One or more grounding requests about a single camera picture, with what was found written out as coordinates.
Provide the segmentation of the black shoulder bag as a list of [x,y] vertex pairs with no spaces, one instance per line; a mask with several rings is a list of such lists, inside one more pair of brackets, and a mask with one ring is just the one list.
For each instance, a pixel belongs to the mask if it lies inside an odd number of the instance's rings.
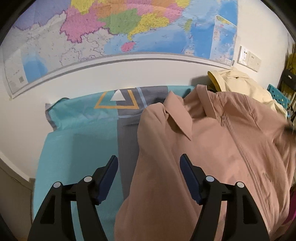
[[296,76],[291,73],[289,70],[283,71],[282,81],[293,91],[296,91]]

